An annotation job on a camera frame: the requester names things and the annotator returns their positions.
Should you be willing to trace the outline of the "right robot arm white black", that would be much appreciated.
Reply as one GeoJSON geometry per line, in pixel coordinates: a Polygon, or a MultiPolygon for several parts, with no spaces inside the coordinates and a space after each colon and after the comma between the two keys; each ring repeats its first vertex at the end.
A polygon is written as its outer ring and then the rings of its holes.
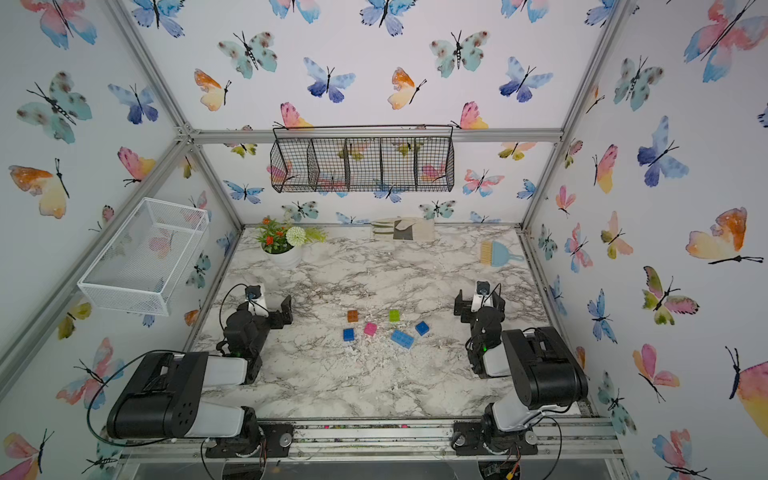
{"type": "Polygon", "coordinates": [[[481,282],[473,298],[458,294],[453,314],[470,327],[465,351],[481,378],[509,378],[513,390],[485,410],[483,431],[528,429],[546,414],[566,413],[588,397],[587,376],[559,332],[549,327],[505,330],[506,302],[481,282]]]}

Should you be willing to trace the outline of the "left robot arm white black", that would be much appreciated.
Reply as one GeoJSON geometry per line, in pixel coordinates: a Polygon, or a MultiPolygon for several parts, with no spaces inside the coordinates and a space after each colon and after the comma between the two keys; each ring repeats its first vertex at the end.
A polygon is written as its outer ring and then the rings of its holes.
{"type": "Polygon", "coordinates": [[[202,394],[253,384],[263,366],[269,332],[292,323],[291,296],[273,311],[244,302],[227,318],[216,352],[145,355],[108,415],[108,435],[119,440],[246,435],[245,408],[212,404],[202,394]]]}

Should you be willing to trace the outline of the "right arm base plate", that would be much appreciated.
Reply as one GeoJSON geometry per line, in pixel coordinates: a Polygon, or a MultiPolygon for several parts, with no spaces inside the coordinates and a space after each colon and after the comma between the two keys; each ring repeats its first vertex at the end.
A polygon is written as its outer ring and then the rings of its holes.
{"type": "Polygon", "coordinates": [[[536,455],[531,429],[502,432],[483,421],[455,422],[449,444],[458,456],[536,455]]]}

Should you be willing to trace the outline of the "long blue lego brick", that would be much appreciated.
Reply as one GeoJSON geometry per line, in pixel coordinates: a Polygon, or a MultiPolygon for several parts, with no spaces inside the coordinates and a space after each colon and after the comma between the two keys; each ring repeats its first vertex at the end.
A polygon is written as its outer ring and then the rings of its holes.
{"type": "Polygon", "coordinates": [[[414,344],[414,342],[415,342],[415,339],[414,339],[413,336],[411,336],[411,335],[409,335],[407,333],[404,333],[403,331],[400,331],[400,330],[394,330],[391,333],[390,339],[395,344],[397,344],[400,347],[405,348],[405,349],[411,349],[413,344],[414,344]]]}

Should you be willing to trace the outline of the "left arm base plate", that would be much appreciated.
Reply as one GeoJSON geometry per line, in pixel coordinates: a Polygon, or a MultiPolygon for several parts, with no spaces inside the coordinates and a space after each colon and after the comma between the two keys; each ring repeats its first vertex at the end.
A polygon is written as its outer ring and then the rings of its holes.
{"type": "Polygon", "coordinates": [[[216,438],[203,450],[205,459],[287,458],[295,429],[289,423],[247,423],[235,437],[216,438]]]}

